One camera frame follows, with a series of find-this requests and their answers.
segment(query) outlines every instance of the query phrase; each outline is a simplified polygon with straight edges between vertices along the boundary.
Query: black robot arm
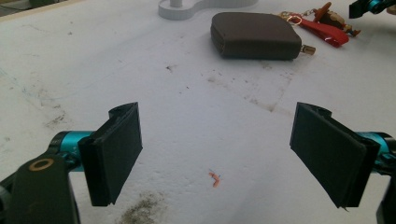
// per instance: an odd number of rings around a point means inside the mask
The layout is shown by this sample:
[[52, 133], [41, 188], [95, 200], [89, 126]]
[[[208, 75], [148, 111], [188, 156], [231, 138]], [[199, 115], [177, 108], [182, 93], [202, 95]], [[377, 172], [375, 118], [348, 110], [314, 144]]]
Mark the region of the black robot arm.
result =
[[109, 111], [96, 132], [56, 134], [45, 153], [0, 182], [0, 223], [79, 223], [68, 177], [84, 171], [93, 206], [120, 195], [142, 149], [137, 103]]

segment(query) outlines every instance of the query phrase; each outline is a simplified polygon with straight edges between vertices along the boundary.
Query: table stain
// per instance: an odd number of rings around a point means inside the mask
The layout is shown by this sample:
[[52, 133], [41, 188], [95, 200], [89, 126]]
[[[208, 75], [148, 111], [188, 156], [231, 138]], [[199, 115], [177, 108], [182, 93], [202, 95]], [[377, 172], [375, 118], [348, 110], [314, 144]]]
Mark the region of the table stain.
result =
[[124, 212], [116, 224], [156, 224], [166, 210], [161, 193], [145, 192], [140, 194], [139, 202]]

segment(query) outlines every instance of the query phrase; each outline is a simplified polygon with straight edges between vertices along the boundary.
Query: teal part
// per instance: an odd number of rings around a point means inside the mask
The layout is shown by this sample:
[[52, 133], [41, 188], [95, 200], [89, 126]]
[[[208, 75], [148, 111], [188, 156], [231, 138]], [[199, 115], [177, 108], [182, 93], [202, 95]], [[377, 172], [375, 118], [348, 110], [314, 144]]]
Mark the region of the teal part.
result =
[[389, 150], [388, 144], [385, 139], [378, 133], [357, 133], [358, 135], [369, 138], [380, 145], [378, 155], [376, 156], [375, 165], [377, 168], [373, 169], [373, 172], [388, 174], [389, 169], [396, 169], [396, 157], [392, 155]]
[[[79, 161], [81, 161], [81, 155], [79, 154], [79, 149], [78, 149], [78, 141], [81, 140], [83, 137], [90, 136], [92, 132], [70, 132], [68, 133], [65, 137], [64, 140], [61, 143], [61, 152], [68, 152], [70, 153], [73, 157], [77, 158]], [[82, 164], [75, 168], [73, 171], [75, 172], [83, 172], [84, 167]]]
[[377, 142], [381, 146], [378, 151], [378, 156], [380, 156], [381, 154], [389, 153], [389, 147], [387, 145], [387, 142], [385, 142], [384, 138], [382, 138], [378, 133], [356, 133], [356, 134]]
[[368, 9], [369, 11], [371, 11], [373, 9], [373, 7], [375, 7], [378, 3], [381, 3], [381, 0], [373, 0], [369, 3], [368, 5]]

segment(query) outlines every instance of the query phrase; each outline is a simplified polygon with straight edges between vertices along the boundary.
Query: brown wallet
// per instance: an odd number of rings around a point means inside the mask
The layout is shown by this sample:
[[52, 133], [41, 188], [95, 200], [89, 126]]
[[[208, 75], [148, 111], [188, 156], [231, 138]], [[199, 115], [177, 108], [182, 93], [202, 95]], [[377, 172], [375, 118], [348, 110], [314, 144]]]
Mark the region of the brown wallet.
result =
[[210, 33], [223, 57], [291, 60], [302, 48], [291, 25], [271, 14], [222, 12], [213, 17]]

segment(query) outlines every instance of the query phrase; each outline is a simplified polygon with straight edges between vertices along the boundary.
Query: white stand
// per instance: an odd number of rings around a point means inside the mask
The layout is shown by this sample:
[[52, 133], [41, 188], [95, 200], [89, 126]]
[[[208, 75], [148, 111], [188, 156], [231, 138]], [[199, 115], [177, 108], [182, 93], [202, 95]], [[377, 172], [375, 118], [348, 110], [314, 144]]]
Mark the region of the white stand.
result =
[[158, 14], [171, 21], [184, 21], [195, 12], [210, 7], [237, 8], [249, 7], [259, 0], [162, 0]]

